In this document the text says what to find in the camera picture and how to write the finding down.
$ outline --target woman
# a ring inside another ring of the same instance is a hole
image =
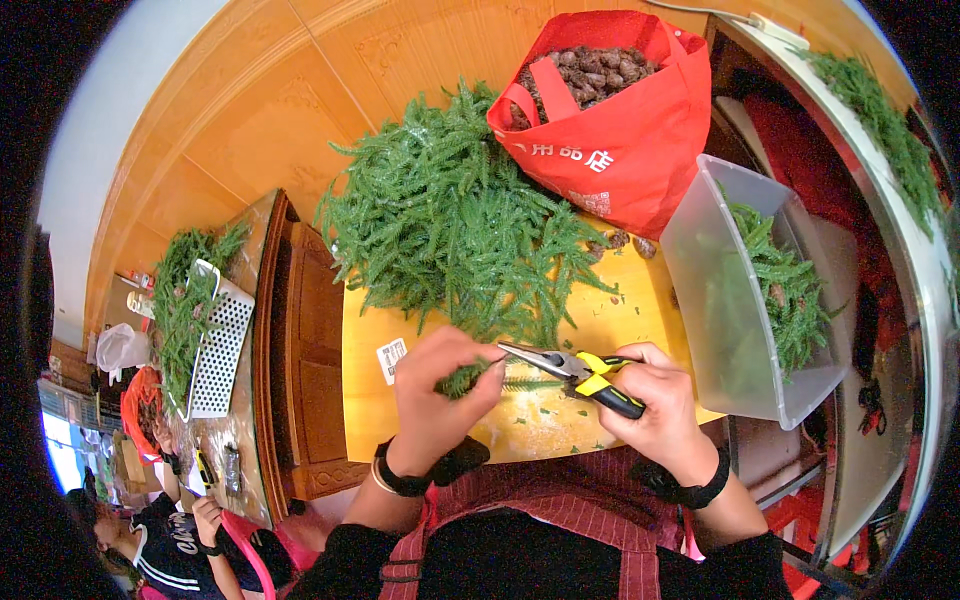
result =
[[[252,564],[220,526],[221,508],[213,496],[193,502],[192,514],[177,509],[181,487],[171,465],[177,462],[172,456],[173,437],[162,422],[154,433],[165,459],[164,492],[132,519],[124,519],[84,490],[71,490],[66,501],[77,520],[96,539],[101,552],[110,548],[119,552],[151,587],[170,600],[243,600],[242,589],[262,591]],[[193,496],[188,493],[183,499],[189,504]],[[325,535],[320,528],[304,520],[295,526],[311,528],[314,549],[323,549]],[[273,532],[257,531],[251,544],[270,570],[276,588],[291,581],[293,564]]]
[[[626,420],[598,409],[630,447],[481,467],[439,488],[421,520],[434,465],[499,400],[505,369],[502,350],[452,327],[424,338],[397,365],[398,433],[288,598],[789,598],[779,541],[697,426],[690,377],[652,344],[617,353],[645,363],[613,382],[647,410]],[[477,356],[499,362],[468,396],[434,392]],[[664,493],[694,507],[702,564],[672,551],[676,505],[627,476],[637,453],[672,475]]]

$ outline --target red shopping bag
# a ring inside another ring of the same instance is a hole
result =
[[[565,13],[547,22],[520,69],[535,57],[579,45],[632,46],[662,70],[580,110],[553,61],[541,59],[530,72],[548,123],[540,124],[530,92],[517,83],[496,99],[487,123],[540,184],[618,227],[659,239],[707,142],[707,43],[643,12]],[[523,110],[530,129],[509,131],[511,103]]]

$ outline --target green foliage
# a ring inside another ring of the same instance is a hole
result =
[[[617,293],[590,269],[581,246],[607,247],[569,203],[548,196],[518,169],[485,118],[495,94],[461,80],[450,108],[406,109],[353,148],[344,193],[333,186],[316,221],[349,290],[368,306],[417,315],[431,310],[488,342],[500,336],[555,348],[575,281]]]
[[[930,168],[929,150],[907,129],[906,118],[891,105],[872,69],[856,57],[841,59],[829,52],[797,54],[809,61],[830,92],[856,114],[890,163],[913,220],[932,240],[930,218],[943,223],[944,208]]]
[[[783,377],[802,369],[815,347],[827,345],[824,334],[830,315],[820,305],[823,281],[809,260],[799,260],[773,243],[773,217],[763,218],[745,204],[729,204],[736,228],[754,265],[760,292],[777,343]]]
[[[201,334],[209,330],[210,312],[220,301],[219,297],[212,298],[216,277],[198,273],[194,262],[201,258],[222,272],[243,246],[248,232],[243,223],[228,227],[220,236],[195,228],[181,231],[170,240],[166,254],[156,265],[154,316],[160,339],[157,354],[162,388],[164,398],[172,398],[180,408],[185,407]]]
[[[472,365],[459,367],[456,371],[437,382],[434,392],[443,394],[451,400],[457,400],[469,394],[477,379],[491,365],[491,362],[477,357]],[[535,377],[506,377],[503,389],[507,392],[535,392],[545,389],[559,389],[563,386],[560,379],[536,379]]]

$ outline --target clear plastic container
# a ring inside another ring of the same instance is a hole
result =
[[[709,410],[776,420],[793,429],[836,388],[848,367],[833,360],[829,349],[835,346],[826,328],[828,346],[783,381],[754,267],[716,181],[731,202],[775,216],[774,242],[801,258],[806,258],[801,247],[818,241],[798,244],[790,221],[809,216],[797,195],[776,181],[713,156],[698,156],[697,166],[660,237],[684,317],[697,397]]]

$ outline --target qr code sticker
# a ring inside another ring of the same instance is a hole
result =
[[[400,362],[406,353],[407,346],[403,343],[403,338],[396,338],[390,344],[376,349],[376,358],[380,361],[380,369],[383,371],[383,378],[387,380],[387,385],[394,385],[396,363]]]

